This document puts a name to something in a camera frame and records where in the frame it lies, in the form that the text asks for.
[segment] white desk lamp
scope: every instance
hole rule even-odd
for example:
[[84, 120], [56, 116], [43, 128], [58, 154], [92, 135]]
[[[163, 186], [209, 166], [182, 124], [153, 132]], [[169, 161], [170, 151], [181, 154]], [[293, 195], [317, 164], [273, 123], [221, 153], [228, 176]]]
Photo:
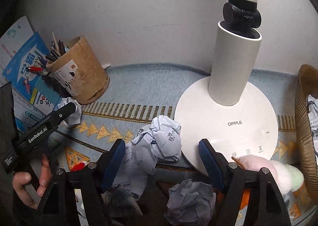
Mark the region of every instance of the white desk lamp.
[[181, 96], [175, 120], [181, 125], [182, 153], [207, 175], [198, 143], [207, 138], [230, 162], [252, 154], [270, 159], [278, 126], [266, 96], [248, 82], [262, 40], [257, 0], [229, 0], [225, 21], [218, 23], [210, 77], [192, 84]]

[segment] gold triangle pattern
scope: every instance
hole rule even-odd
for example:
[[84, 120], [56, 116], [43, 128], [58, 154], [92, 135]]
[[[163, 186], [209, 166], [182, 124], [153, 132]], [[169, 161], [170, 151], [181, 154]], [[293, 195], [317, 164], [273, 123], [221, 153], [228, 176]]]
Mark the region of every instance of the gold triangle pattern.
[[118, 138], [123, 138], [123, 136], [122, 136], [121, 133], [118, 131], [118, 129], [114, 127], [114, 128], [112, 129], [112, 133], [111, 133], [110, 136], [109, 136], [108, 143], [115, 142]]
[[123, 136], [121, 132], [115, 127], [112, 129], [112, 132], [109, 132], [104, 125], [102, 125], [101, 129], [98, 130], [97, 126], [94, 123], [92, 123], [88, 127], [86, 121], [83, 121], [82, 124], [75, 126], [72, 129], [78, 129], [78, 128], [80, 133], [83, 133], [88, 130], [87, 136], [91, 136], [97, 133], [96, 139], [101, 139], [101, 138], [109, 136], [108, 143], [113, 143], [118, 138], [121, 138], [125, 141], [125, 143], [128, 143], [134, 138], [134, 134], [133, 132], [131, 132], [130, 129], [128, 129], [126, 132], [126, 135]]
[[65, 155], [67, 160], [68, 169], [71, 170], [73, 167], [83, 161], [90, 161], [91, 159], [67, 146], [65, 146]]
[[97, 129], [97, 127], [95, 126], [95, 124], [92, 123], [91, 126], [90, 126], [89, 129], [88, 129], [87, 136], [96, 134], [96, 133], [98, 133], [98, 132], [99, 132], [99, 130]]
[[133, 132], [131, 132], [130, 129], [128, 129], [126, 136], [124, 137], [125, 143], [130, 142], [132, 138], [133, 138]]
[[294, 142], [289, 142], [288, 145], [286, 145], [283, 141], [279, 140], [278, 146], [275, 148], [274, 154], [279, 153], [279, 158], [283, 157], [284, 154], [289, 151], [290, 154], [292, 154], [294, 151], [296, 151], [298, 148], [297, 144]]
[[79, 132], [80, 133], [83, 133], [84, 131], [86, 131], [88, 129], [87, 127], [87, 124], [86, 124], [86, 121], [84, 121], [82, 124], [81, 124], [81, 127], [79, 129]]
[[98, 135], [97, 135], [96, 139], [101, 139], [101, 138], [107, 137], [107, 136], [110, 136], [110, 132], [108, 132], [106, 127], [104, 125], [102, 125], [101, 129], [98, 132]]
[[291, 209], [289, 210], [289, 214], [294, 217], [293, 220], [295, 220], [295, 219], [297, 219], [299, 216], [301, 216], [301, 213], [300, 213], [300, 211], [299, 211], [299, 209], [298, 209], [297, 204], [294, 204], [294, 205], [291, 207]]
[[82, 126], [82, 124], [79, 124], [79, 125], [77, 125], [77, 126], [75, 126], [75, 127], [72, 127], [72, 129], [78, 129], [78, 128], [80, 128]]

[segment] opple logo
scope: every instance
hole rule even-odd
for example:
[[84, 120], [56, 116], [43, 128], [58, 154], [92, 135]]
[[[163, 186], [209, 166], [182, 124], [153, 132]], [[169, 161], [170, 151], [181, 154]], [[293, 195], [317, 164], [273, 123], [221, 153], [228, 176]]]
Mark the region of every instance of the opple logo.
[[234, 121], [234, 122], [229, 122], [227, 123], [229, 126], [234, 126], [234, 125], [241, 125], [242, 124], [242, 121]]

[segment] white wall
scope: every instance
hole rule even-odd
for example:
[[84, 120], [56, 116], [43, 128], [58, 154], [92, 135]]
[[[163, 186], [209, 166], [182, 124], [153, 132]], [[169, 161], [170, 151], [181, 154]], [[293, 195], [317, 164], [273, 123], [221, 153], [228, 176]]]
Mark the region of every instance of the white wall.
[[[49, 46], [85, 35], [102, 64], [176, 62], [211, 69], [227, 0], [20, 0], [19, 13]], [[309, 0], [258, 0], [263, 36], [255, 68], [318, 67], [318, 14]]]

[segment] marker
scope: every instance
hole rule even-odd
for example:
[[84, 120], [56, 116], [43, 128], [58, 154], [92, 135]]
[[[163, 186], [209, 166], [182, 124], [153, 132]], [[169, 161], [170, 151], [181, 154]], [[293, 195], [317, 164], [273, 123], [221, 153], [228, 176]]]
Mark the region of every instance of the marker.
[[49, 71], [47, 69], [42, 68], [42, 67], [30, 66], [30, 67], [27, 67], [26, 69], [32, 73], [40, 74], [40, 75], [44, 75], [44, 76], [49, 73]]

